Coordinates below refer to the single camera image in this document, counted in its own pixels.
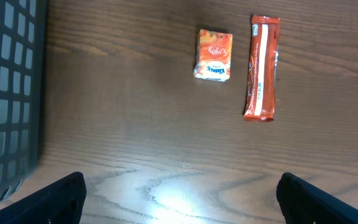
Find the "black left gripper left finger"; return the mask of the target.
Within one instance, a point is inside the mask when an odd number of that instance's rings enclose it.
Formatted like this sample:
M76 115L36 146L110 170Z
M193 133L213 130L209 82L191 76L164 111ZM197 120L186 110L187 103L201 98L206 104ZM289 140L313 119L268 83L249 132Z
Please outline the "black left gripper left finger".
M0 224L79 224L85 198L83 174L73 172L0 210Z

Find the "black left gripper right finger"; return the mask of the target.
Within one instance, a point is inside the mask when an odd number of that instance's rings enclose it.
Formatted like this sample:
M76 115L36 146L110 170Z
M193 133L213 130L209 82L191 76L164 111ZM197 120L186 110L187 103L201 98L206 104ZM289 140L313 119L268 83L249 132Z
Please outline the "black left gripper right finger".
M358 209L286 172L276 189L286 223L358 224Z

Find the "orange chocolate bar wrapper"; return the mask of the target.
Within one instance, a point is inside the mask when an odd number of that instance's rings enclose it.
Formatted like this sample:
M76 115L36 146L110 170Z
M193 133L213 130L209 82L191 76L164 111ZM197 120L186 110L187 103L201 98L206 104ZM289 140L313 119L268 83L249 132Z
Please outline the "orange chocolate bar wrapper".
M270 122L275 112L275 81L278 61L280 19L252 16L247 96L244 109L246 121Z

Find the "orange tissue pack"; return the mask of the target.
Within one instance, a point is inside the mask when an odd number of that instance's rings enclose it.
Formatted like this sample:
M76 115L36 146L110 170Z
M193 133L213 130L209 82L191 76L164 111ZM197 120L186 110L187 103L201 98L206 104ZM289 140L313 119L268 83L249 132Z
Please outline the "orange tissue pack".
M194 77L225 82L231 72L232 34L201 29L198 33Z

